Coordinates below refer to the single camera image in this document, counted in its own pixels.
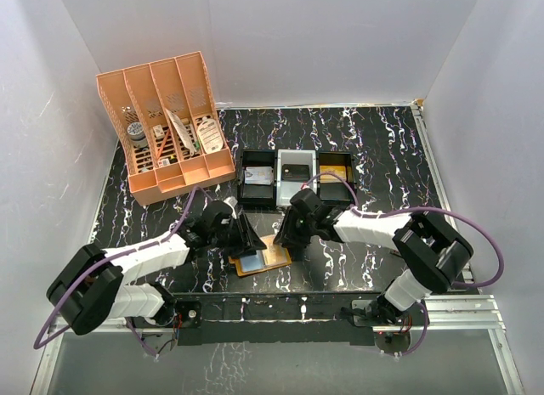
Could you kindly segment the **orange leather card holder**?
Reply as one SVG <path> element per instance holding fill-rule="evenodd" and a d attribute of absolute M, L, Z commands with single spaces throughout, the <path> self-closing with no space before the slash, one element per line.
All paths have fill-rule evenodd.
<path fill-rule="evenodd" d="M 282 268 L 292 263 L 289 251 L 274 243 L 275 236 L 267 235 L 261 238 L 266 245 L 265 250 L 258 250 L 254 255 L 240 258 L 229 258 L 239 277 L 267 272 L 276 268 Z"/>

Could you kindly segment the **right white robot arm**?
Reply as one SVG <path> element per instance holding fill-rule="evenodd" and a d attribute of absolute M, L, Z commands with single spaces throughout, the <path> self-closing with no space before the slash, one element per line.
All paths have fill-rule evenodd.
<path fill-rule="evenodd" d="M 355 206 L 326 204 L 311 189 L 302 189 L 291 198 L 274 244 L 302 248 L 315 236 L 379 245 L 404 260 L 406 270 L 377 299 L 349 311 L 353 318 L 376 324 L 398 324 L 415 303 L 446 293 L 473 256 L 469 242 L 431 208 L 392 216 L 363 213 Z"/>

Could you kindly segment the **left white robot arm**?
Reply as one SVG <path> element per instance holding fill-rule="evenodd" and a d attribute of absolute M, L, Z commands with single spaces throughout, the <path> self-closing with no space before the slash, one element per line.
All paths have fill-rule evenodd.
<path fill-rule="evenodd" d="M 46 297 L 69 327 L 86 335 L 107 319 L 147 318 L 158 326 L 175 316 L 173 299 L 163 288 L 138 279 L 164 268 L 184 265 L 190 256 L 218 248 L 240 258 L 266 249 L 266 244 L 232 199 L 210 202 L 198 217 L 182 219 L 173 230 L 138 244 L 110 250 L 95 244 L 81 247 Z"/>

